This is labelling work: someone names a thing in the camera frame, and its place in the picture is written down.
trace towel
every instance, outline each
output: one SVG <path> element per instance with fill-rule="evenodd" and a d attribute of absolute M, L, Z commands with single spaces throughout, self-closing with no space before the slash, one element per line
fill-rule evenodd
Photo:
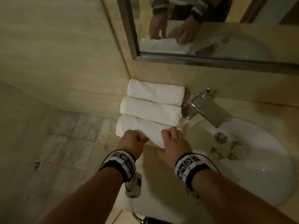
<path fill-rule="evenodd" d="M 142 38 L 139 44 L 139 50 L 141 52 L 187 54 L 191 45 L 192 43 L 179 45 L 174 38 L 164 38 L 159 40 Z"/>
<path fill-rule="evenodd" d="M 141 82 L 131 79 L 128 84 L 128 96 L 159 104 L 181 105 L 185 87 Z"/>
<path fill-rule="evenodd" d="M 171 128 L 171 126 L 150 120 L 139 119 L 134 116 L 122 115 L 116 124 L 116 135 L 122 137 L 127 130 L 140 130 L 154 144 L 161 148 L 165 148 L 161 131 L 169 128 Z"/>
<path fill-rule="evenodd" d="M 181 107 L 158 104 L 133 97 L 125 97 L 121 102 L 121 114 L 152 120 L 169 126 L 178 125 L 181 119 Z"/>

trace faucet handle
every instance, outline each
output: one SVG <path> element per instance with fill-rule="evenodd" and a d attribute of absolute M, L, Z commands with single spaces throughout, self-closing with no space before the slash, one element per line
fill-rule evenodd
<path fill-rule="evenodd" d="M 206 99 L 210 92 L 211 92 L 211 90 L 209 88 L 207 88 L 203 93 L 200 93 L 199 96 L 202 99 Z"/>

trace mirror frame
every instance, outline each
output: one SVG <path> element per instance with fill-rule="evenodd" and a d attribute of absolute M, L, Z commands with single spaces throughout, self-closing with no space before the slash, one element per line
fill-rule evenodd
<path fill-rule="evenodd" d="M 299 64 L 239 61 L 141 52 L 135 30 L 131 1 L 117 0 L 117 2 L 133 60 L 298 75 Z"/>

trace faucet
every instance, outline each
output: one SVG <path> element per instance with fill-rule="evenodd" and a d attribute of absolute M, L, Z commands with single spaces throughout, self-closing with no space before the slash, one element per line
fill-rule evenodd
<path fill-rule="evenodd" d="M 182 108 L 182 114 L 186 119 L 191 119 L 195 114 L 201 114 L 215 128 L 220 127 L 226 119 L 226 111 L 216 104 L 210 97 L 211 90 L 195 95 Z"/>

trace textured white towel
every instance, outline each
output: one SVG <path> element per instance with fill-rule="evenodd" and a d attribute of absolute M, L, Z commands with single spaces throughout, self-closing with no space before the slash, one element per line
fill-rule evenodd
<path fill-rule="evenodd" d="M 164 148 L 161 131 L 171 126 L 156 123 L 150 120 L 139 119 L 134 116 L 122 115 L 116 125 L 116 135 L 122 137 L 127 130 L 140 130 L 153 143 Z"/>
<path fill-rule="evenodd" d="M 160 104 L 181 105 L 185 87 L 141 82 L 131 79 L 128 84 L 128 96 Z"/>
<path fill-rule="evenodd" d="M 180 106 L 158 104 L 133 97 L 125 97 L 122 100 L 121 113 L 169 126 L 178 125 L 181 119 Z"/>
<path fill-rule="evenodd" d="M 179 45 L 174 38 L 164 38 L 159 40 L 142 38 L 139 49 L 142 52 L 187 54 L 191 45 L 192 43 Z"/>

